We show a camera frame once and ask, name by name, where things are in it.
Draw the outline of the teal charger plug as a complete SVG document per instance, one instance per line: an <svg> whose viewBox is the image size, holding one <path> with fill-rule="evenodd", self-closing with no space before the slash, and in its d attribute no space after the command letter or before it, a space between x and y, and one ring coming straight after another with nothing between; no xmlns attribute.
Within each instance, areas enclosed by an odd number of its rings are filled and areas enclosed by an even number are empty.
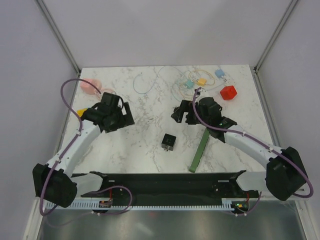
<svg viewBox="0 0 320 240"><path fill-rule="evenodd" d="M183 85L188 89L188 90L193 90L195 83L188 79L186 82L183 83Z"/></svg>

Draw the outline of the black cube power socket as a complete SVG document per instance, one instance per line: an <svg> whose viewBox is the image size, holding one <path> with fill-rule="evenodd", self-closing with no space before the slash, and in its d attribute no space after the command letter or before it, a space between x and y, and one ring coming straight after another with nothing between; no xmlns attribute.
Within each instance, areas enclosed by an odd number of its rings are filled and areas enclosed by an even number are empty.
<svg viewBox="0 0 320 240"><path fill-rule="evenodd" d="M176 136L165 133L161 142L161 147L165 151L173 151L176 143L176 139L177 139Z"/></svg>

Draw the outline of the yellow charger plug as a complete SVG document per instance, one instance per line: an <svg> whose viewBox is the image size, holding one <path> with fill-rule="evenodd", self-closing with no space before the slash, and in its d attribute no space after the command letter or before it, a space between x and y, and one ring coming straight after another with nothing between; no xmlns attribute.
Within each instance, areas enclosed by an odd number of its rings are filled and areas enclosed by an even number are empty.
<svg viewBox="0 0 320 240"><path fill-rule="evenodd" d="M207 83L207 80L206 80L205 78L202 78L202 77L201 77L201 78L198 79L198 81L197 81L196 84L197 84L198 86L203 87L203 86L206 85L206 83Z"/></svg>

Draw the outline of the red cube power socket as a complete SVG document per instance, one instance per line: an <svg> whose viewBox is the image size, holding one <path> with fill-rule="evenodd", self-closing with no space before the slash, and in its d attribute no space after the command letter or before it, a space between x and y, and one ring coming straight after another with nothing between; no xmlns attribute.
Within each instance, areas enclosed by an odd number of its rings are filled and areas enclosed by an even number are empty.
<svg viewBox="0 0 320 240"><path fill-rule="evenodd" d="M233 85L225 86L221 91L220 95L223 100L232 100L237 95L237 90Z"/></svg>

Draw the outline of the green power strip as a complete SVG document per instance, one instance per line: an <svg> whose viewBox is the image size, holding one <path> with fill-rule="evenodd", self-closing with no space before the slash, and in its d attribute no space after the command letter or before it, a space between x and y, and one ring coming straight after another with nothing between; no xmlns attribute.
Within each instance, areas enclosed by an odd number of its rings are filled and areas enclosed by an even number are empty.
<svg viewBox="0 0 320 240"><path fill-rule="evenodd" d="M195 173L200 162L201 162L201 158L203 156L203 153L205 151L205 148L206 148L206 145L207 145L207 142L209 140L209 137L210 137L210 133L207 129L205 129L205 131L203 132L203 135L202 135L202 138L199 142L199 145L197 147L197 150L195 152L195 155L193 157L193 160L191 162L191 165L188 169L189 172L191 173Z"/></svg>

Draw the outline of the blue charger plug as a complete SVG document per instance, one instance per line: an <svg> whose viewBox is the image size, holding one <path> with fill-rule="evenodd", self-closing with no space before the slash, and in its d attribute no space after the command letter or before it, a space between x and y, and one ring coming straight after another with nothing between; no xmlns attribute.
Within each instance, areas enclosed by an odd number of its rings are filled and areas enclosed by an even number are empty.
<svg viewBox="0 0 320 240"><path fill-rule="evenodd" d="M219 78L219 79L223 79L225 78L225 72L222 69L217 69L215 71L215 75Z"/></svg>

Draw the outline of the white adapter plug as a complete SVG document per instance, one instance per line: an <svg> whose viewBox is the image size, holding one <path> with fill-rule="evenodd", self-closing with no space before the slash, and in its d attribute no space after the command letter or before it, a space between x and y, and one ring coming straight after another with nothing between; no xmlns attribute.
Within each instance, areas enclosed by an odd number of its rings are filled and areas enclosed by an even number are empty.
<svg viewBox="0 0 320 240"><path fill-rule="evenodd" d="M225 86L234 86L235 85L235 81L232 78L225 78L223 81L224 81Z"/></svg>

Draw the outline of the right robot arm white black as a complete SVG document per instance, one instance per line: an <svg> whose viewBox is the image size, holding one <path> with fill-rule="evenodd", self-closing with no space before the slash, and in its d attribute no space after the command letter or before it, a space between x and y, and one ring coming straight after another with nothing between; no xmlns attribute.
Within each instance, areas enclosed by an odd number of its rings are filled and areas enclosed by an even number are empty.
<svg viewBox="0 0 320 240"><path fill-rule="evenodd" d="M246 191L268 191L286 201L298 196L297 191L307 183L307 173L296 149L283 149L247 133L236 121L222 115L222 107L212 97L182 100L171 118L177 123L186 118L188 125L202 124L211 137L239 149L264 168L259 172L238 172L229 184L235 197Z"/></svg>

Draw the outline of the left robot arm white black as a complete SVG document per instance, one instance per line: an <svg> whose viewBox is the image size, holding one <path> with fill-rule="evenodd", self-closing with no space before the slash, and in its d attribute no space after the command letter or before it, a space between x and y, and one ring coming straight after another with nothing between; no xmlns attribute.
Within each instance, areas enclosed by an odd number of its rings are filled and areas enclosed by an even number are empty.
<svg viewBox="0 0 320 240"><path fill-rule="evenodd" d="M98 102L79 116L79 128L73 138L46 164L37 164L32 171L36 196L40 202L51 202L67 208L75 198L94 192L106 196L110 185L96 173L73 177L74 170L91 143L101 135L134 125L128 102L123 106Z"/></svg>

